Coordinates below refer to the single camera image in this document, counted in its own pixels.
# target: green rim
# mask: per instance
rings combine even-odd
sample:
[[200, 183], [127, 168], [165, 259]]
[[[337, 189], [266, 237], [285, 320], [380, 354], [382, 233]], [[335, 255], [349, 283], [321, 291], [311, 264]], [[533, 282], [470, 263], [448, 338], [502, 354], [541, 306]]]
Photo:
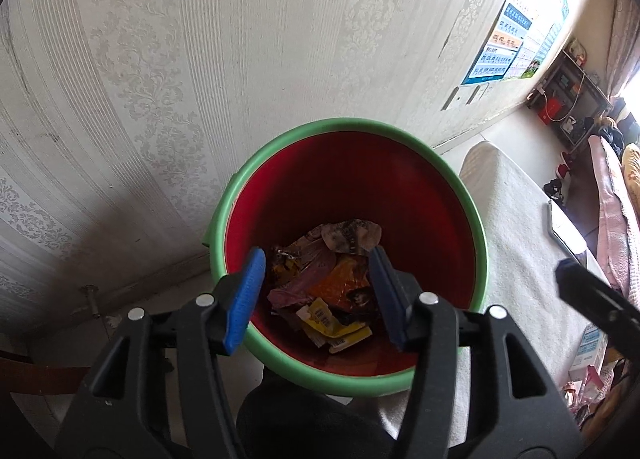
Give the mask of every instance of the green rim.
[[[404, 146], [409, 147], [429, 161], [449, 183], [449, 186], [460, 200], [474, 240], [476, 249], [476, 284], [469, 309], [478, 311], [484, 298], [487, 280], [486, 241], [480, 216], [465, 185], [462, 184], [455, 172], [449, 168], [449, 165], [420, 140], [394, 126], [369, 119], [332, 118], [301, 125], [279, 135], [266, 144], [233, 175], [209, 223], [209, 228], [203, 241], [204, 245], [209, 246], [211, 274], [214, 283], [218, 283], [218, 280], [227, 274], [224, 258], [226, 226], [236, 198], [252, 174], [268, 158], [292, 143], [313, 135], [345, 130], [382, 135], [404, 144]], [[391, 375], [369, 377], [342, 376], [320, 371], [286, 355], [268, 341], [251, 323], [244, 336], [244, 345], [256, 358], [274, 372], [303, 387], [313, 391], [324, 392], [325, 394], [348, 396], [392, 394], [410, 388], [414, 378], [413, 367]]]

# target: hanging object on wall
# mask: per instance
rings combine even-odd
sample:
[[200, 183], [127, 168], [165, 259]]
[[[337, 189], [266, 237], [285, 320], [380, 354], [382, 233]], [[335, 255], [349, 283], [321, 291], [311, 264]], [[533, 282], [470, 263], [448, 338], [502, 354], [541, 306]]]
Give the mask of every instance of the hanging object on wall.
[[505, 0], [462, 84], [532, 77], [568, 14], [567, 0]]

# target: white box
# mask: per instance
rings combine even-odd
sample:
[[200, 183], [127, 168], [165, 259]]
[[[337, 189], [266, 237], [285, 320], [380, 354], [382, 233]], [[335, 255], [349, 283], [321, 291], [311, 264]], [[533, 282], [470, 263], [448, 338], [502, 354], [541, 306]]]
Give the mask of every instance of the white box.
[[569, 369], [572, 381], [581, 381], [587, 374], [587, 366], [593, 365], [598, 374], [607, 350], [607, 335], [594, 324], [587, 325], [582, 335], [580, 347], [575, 353], [574, 363]]

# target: smartphone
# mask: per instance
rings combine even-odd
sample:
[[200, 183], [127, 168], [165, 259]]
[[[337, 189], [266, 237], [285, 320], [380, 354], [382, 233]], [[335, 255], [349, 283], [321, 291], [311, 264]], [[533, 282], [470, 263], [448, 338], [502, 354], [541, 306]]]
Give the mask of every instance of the smartphone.
[[587, 267], [587, 243], [555, 201], [549, 201], [549, 234], [582, 267]]

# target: red shoe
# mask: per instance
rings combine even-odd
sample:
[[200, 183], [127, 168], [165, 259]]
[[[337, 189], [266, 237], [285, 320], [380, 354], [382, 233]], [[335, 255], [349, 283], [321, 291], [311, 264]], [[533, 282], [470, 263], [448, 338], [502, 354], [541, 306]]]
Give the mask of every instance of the red shoe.
[[558, 168], [556, 168], [556, 176], [558, 176], [558, 179], [564, 179], [568, 173], [569, 167], [565, 164], [559, 164]]
[[574, 158], [571, 157], [571, 154], [563, 150], [560, 153], [560, 157], [562, 158], [562, 163], [567, 167], [567, 169], [571, 170], [571, 167], [574, 165]]

